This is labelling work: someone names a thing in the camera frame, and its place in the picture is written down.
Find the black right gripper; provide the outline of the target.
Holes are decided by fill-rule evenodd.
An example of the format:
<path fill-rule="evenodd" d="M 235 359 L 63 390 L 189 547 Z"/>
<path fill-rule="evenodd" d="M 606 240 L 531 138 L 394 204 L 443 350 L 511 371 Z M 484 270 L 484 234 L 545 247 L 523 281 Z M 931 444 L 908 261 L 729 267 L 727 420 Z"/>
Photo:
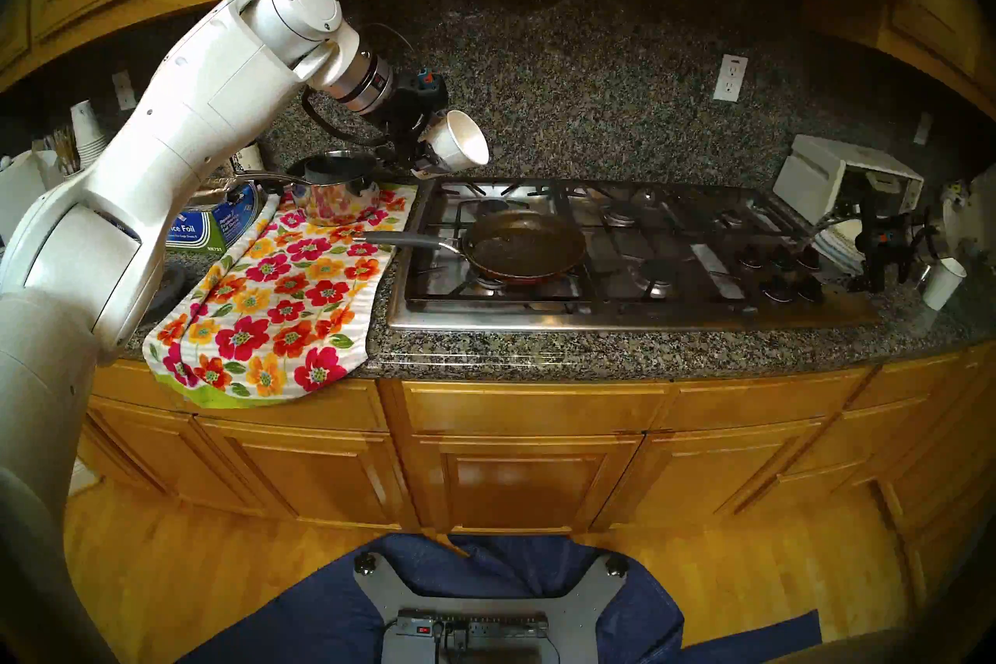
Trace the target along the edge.
<path fill-rule="evenodd" d="M 814 223 L 814 229 L 827 229 L 839 223 L 857 220 L 861 232 L 856 237 L 856 248 L 864 256 L 861 274 L 852 277 L 847 291 L 884 291 L 884 273 L 890 265 L 898 269 L 898 282 L 907 282 L 914 261 L 929 264 L 923 257 L 926 250 L 932 261 L 939 259 L 935 237 L 939 228 L 934 225 L 930 206 L 922 212 L 879 217 L 870 210 L 870 203 L 861 209 L 859 201 L 838 201 L 835 207 Z"/>

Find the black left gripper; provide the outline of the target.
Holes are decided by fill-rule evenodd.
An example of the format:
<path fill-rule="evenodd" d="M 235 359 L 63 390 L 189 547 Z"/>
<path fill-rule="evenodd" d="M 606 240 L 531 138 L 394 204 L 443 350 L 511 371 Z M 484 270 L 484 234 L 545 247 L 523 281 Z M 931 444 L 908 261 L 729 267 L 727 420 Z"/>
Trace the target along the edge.
<path fill-rule="evenodd" d="M 411 162 L 416 178 L 449 174 L 449 167 L 431 151 L 420 148 L 422 135 L 449 106 L 446 81 L 440 72 L 396 72 L 375 111 L 375 126 L 386 140 L 376 151 L 381 162 Z"/>

